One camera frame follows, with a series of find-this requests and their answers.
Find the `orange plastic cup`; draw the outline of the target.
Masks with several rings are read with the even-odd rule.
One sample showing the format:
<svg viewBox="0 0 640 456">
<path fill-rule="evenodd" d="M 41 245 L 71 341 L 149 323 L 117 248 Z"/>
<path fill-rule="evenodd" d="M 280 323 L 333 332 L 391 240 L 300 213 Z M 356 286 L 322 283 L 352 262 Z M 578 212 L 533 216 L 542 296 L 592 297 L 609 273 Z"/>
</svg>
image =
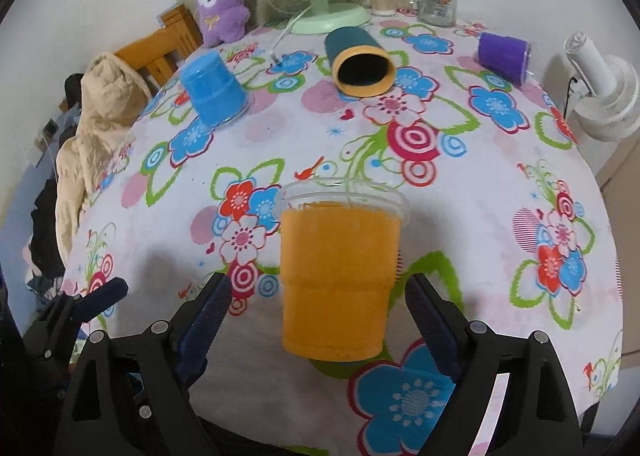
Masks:
<svg viewBox="0 0 640 456">
<path fill-rule="evenodd" d="M 314 179 L 279 190 L 282 343 L 325 362 L 383 350 L 407 199 L 388 186 Z"/>
</svg>

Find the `blue plastic cup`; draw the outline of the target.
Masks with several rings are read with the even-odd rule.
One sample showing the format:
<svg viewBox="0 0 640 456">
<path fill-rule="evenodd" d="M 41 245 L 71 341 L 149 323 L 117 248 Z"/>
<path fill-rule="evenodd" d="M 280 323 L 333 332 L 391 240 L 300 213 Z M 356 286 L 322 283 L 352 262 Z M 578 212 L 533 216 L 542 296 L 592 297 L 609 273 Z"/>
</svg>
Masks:
<svg viewBox="0 0 640 456">
<path fill-rule="evenodd" d="M 178 77 L 202 124 L 217 129 L 241 117 L 252 99 L 217 51 L 187 60 Z"/>
</svg>

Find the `purple plastic cup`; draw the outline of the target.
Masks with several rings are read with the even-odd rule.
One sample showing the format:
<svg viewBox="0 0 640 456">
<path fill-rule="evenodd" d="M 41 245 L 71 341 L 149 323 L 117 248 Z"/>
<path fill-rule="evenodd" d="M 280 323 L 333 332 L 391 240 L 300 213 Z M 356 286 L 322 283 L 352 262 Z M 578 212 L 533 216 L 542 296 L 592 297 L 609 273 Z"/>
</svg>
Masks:
<svg viewBox="0 0 640 456">
<path fill-rule="evenodd" d="M 478 62 L 514 86 L 526 83 L 529 57 L 530 44 L 525 40 L 491 32 L 478 39 Z"/>
</svg>

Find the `teal yellow cylinder cup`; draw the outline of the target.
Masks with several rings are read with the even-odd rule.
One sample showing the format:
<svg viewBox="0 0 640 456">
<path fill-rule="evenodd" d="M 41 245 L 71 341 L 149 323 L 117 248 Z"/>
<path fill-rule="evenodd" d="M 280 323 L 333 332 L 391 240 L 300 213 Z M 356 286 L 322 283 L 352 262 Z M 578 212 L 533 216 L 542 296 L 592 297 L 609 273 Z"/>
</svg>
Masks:
<svg viewBox="0 0 640 456">
<path fill-rule="evenodd" d="M 362 27 L 341 27 L 324 39 L 331 76 L 338 90 L 351 98 L 374 98 L 394 85 L 396 66 Z"/>
</svg>

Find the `beige jacket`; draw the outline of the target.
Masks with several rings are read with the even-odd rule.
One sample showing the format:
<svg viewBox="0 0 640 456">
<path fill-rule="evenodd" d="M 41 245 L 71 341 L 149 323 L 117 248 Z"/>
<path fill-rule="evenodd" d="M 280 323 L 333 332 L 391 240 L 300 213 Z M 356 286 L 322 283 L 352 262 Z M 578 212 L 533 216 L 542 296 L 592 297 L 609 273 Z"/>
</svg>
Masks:
<svg viewBox="0 0 640 456">
<path fill-rule="evenodd" d="M 80 80 L 80 90 L 76 133 L 56 155 L 55 234 L 63 261 L 70 256 L 89 196 L 152 98 L 142 75 L 112 53 L 102 53 L 90 63 Z"/>
</svg>

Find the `floral tablecloth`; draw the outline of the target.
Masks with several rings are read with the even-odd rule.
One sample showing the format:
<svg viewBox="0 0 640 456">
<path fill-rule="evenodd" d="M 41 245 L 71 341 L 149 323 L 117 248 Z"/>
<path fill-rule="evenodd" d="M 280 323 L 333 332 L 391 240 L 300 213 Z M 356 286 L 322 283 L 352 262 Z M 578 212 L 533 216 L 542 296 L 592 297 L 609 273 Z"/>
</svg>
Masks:
<svg viewBox="0 0 640 456">
<path fill-rule="evenodd" d="M 535 83 L 477 64 L 480 24 L 434 28 L 401 10 L 368 29 L 397 67 L 377 98 L 341 94 L 323 38 L 277 25 L 219 50 L 253 99 L 230 126 L 206 131 L 169 81 L 94 182 L 63 290 L 126 280 L 91 323 L 120 337 L 225 272 L 231 308 L 191 390 L 201 416 L 307 455 L 413 455 L 450 387 L 401 287 L 370 361 L 308 361 L 281 342 L 277 191 L 320 176 L 384 183 L 410 205 L 398 282 L 423 273 L 499 334 L 546 332 L 586 410 L 616 385 L 623 302 L 608 214 L 561 112 Z"/>
</svg>

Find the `wooden chair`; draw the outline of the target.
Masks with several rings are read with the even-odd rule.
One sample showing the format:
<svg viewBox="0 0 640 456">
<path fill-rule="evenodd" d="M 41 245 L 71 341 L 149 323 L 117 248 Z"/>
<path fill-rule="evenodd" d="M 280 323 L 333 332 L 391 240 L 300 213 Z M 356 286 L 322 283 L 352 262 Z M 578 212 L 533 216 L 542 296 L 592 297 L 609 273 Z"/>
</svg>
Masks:
<svg viewBox="0 0 640 456">
<path fill-rule="evenodd" d="M 124 46 L 115 55 L 140 74 L 148 74 L 161 88 L 177 71 L 177 60 L 186 60 L 202 44 L 198 23 L 180 3 L 160 14 L 163 27 Z"/>
</svg>

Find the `white floor fan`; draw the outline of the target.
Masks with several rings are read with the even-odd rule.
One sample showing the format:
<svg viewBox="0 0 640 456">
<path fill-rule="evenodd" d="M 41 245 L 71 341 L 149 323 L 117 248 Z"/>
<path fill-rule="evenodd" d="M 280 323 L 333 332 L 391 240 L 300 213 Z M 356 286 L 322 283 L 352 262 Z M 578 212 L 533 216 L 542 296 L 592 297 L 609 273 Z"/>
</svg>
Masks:
<svg viewBox="0 0 640 456">
<path fill-rule="evenodd" d="M 639 74 L 621 57 L 603 56 L 577 31 L 564 43 L 574 68 L 567 113 L 598 142 L 620 142 L 639 129 Z"/>
</svg>

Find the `purple plush toy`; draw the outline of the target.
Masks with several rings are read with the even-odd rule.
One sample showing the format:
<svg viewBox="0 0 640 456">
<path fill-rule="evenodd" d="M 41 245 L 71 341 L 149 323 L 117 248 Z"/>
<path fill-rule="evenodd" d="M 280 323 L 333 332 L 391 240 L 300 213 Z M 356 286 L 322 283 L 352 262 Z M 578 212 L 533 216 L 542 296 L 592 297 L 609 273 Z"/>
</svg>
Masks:
<svg viewBox="0 0 640 456">
<path fill-rule="evenodd" d="M 206 48 L 232 43 L 245 36 L 250 10 L 245 0 L 196 0 L 198 26 Z"/>
</svg>

